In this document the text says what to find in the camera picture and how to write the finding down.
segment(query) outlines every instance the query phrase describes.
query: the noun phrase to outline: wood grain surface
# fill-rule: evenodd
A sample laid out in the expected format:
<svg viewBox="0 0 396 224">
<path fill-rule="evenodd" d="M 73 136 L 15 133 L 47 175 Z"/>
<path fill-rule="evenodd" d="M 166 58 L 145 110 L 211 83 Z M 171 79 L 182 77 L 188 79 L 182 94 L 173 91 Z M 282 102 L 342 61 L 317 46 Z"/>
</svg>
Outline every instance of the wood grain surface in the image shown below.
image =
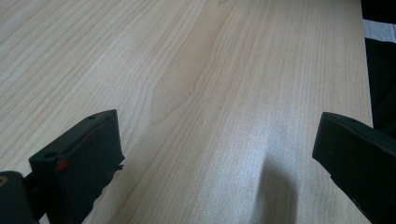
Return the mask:
<svg viewBox="0 0 396 224">
<path fill-rule="evenodd" d="M 372 123 L 359 0 L 0 1 L 0 170 L 113 108 L 85 223 L 368 223 L 311 157 Z"/>
</svg>

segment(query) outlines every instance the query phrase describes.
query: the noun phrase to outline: light wood tabletop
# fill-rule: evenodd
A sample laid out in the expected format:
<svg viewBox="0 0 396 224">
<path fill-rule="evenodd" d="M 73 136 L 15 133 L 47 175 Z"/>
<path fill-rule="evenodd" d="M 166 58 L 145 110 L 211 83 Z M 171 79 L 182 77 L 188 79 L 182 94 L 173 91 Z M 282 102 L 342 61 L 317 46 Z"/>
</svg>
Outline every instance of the light wood tabletop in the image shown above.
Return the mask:
<svg viewBox="0 0 396 224">
<path fill-rule="evenodd" d="M 372 123 L 359 0 L 0 1 L 0 170 L 108 109 L 85 223 L 368 223 L 311 156 L 323 111 Z"/>
</svg>

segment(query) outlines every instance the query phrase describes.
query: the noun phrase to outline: red mark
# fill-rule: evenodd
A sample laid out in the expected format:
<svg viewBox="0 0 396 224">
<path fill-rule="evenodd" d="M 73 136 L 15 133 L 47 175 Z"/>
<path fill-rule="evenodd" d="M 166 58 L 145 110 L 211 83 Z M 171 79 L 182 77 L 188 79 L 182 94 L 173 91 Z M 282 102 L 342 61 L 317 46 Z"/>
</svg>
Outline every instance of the red mark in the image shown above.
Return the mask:
<svg viewBox="0 0 396 224">
<path fill-rule="evenodd" d="M 56 170 L 57 171 L 63 171 L 64 169 L 66 169 L 67 168 L 67 166 L 69 166 L 70 165 L 70 161 L 63 161 L 63 162 L 61 162 L 61 163 L 59 163 L 59 165 L 58 165 L 58 167 L 56 168 Z"/>
<path fill-rule="evenodd" d="M 93 136 L 91 135 L 91 136 L 87 139 L 87 141 L 88 141 L 89 143 L 93 143 Z"/>
</svg>

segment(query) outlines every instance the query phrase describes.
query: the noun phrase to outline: black plastic object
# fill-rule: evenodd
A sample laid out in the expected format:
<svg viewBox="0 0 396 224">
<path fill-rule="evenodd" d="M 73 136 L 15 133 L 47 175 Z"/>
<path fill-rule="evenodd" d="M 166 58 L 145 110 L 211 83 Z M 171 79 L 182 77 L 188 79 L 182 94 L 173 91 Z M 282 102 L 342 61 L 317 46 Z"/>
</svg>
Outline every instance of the black plastic object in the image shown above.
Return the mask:
<svg viewBox="0 0 396 224">
<path fill-rule="evenodd" d="M 33 172 L 19 185 L 30 205 L 0 214 L 0 220 L 9 217 L 13 221 L 7 223 L 32 223 L 15 221 L 23 211 L 35 220 L 47 213 L 50 223 L 81 223 L 123 160 L 117 111 L 87 117 L 29 159 Z M 4 192 L 1 187 L 2 206 L 14 200 Z M 22 192 L 18 189 L 14 194 L 26 199 Z"/>
<path fill-rule="evenodd" d="M 18 172 L 0 173 L 0 223 L 35 223 L 23 176 Z"/>
<path fill-rule="evenodd" d="M 313 158 L 372 223 L 396 223 L 396 140 L 323 113 Z"/>
</svg>

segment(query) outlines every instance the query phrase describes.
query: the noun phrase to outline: black fabric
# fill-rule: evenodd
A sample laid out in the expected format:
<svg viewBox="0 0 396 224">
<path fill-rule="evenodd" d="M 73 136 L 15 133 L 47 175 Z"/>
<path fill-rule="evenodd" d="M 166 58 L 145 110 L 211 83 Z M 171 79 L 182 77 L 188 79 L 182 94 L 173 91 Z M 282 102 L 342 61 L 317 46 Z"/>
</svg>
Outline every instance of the black fabric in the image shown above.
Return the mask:
<svg viewBox="0 0 396 224">
<path fill-rule="evenodd" d="M 363 18 L 396 24 L 395 0 L 361 0 Z"/>
<path fill-rule="evenodd" d="M 374 128 L 396 138 L 396 44 L 365 42 Z"/>
</svg>

